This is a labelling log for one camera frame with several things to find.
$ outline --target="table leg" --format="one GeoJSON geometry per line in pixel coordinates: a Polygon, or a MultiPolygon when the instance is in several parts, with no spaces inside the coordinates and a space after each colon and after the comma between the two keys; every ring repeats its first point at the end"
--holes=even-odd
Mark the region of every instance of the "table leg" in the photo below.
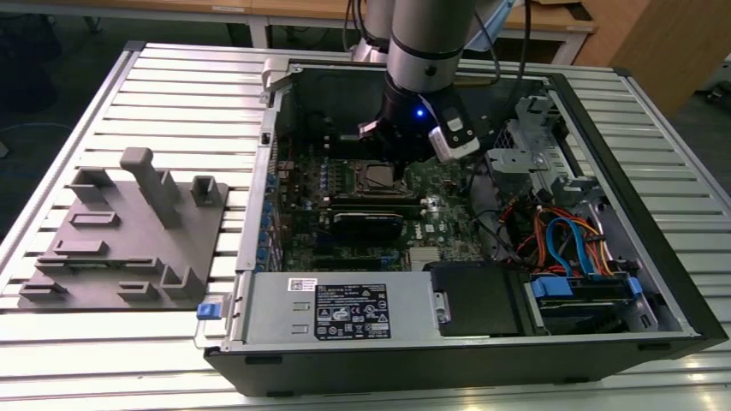
{"type": "Polygon", "coordinates": [[[269,45],[269,24],[266,18],[260,16],[249,17],[250,45],[254,49],[268,49],[269,45]]]}
{"type": "Polygon", "coordinates": [[[559,64],[561,66],[569,66],[573,64],[573,60],[581,50],[587,36],[587,33],[571,33],[567,36],[567,39],[560,45],[559,51],[552,58],[552,64],[559,64]]]}

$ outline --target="motherboard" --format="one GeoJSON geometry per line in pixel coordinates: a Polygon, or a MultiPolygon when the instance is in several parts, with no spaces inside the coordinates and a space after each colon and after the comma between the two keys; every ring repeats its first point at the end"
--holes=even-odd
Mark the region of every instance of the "motherboard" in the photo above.
{"type": "Polygon", "coordinates": [[[391,164],[309,150],[280,161],[284,271],[411,271],[483,260],[464,171],[435,159],[393,180],[391,164]]]}

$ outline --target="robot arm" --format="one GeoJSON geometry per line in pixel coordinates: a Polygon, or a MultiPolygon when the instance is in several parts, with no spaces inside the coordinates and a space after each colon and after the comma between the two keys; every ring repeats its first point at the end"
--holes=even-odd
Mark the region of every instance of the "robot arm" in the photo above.
{"type": "MultiPolygon", "coordinates": [[[[485,21],[495,32],[512,3],[480,2],[479,9],[491,13],[485,21]]],[[[475,4],[475,0],[393,0],[381,110],[376,120],[361,125],[360,135],[376,143],[393,163],[396,179],[409,163],[433,154],[447,162],[480,148],[452,86],[464,44],[473,37],[475,4]]]]}

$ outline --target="rectangular block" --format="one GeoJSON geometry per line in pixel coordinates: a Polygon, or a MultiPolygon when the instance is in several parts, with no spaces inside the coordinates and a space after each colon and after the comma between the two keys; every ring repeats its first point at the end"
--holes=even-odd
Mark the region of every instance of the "rectangular block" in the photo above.
{"type": "Polygon", "coordinates": [[[68,220],[74,227],[114,227],[118,216],[113,211],[78,212],[68,220]]]}
{"type": "Polygon", "coordinates": [[[58,240],[52,251],[60,255],[104,255],[109,247],[101,240],[58,240]]]}

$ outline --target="floor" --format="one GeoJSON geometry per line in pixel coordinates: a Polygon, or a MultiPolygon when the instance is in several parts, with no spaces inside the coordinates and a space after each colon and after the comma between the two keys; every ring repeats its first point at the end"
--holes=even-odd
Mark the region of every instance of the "floor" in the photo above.
{"type": "MultiPolygon", "coordinates": [[[[50,108],[33,114],[0,109],[0,142],[9,149],[6,157],[0,159],[0,240],[68,137],[68,131],[56,126],[2,130],[24,123],[53,123],[72,128],[129,39],[198,45],[250,45],[246,27],[216,23],[102,19],[101,32],[92,34],[80,17],[57,16],[52,21],[62,54],[45,64],[45,71],[58,92],[58,100],[50,108]]],[[[276,27],[273,46],[343,50],[340,30],[302,27],[296,30],[288,36],[284,29],[276,27]]],[[[348,33],[351,44],[355,36],[356,33],[348,33]]],[[[508,49],[515,47],[497,42],[500,52],[508,49]]],[[[731,192],[731,162],[727,161],[731,111],[708,105],[703,96],[693,96],[672,123],[721,186],[731,192]]]]}

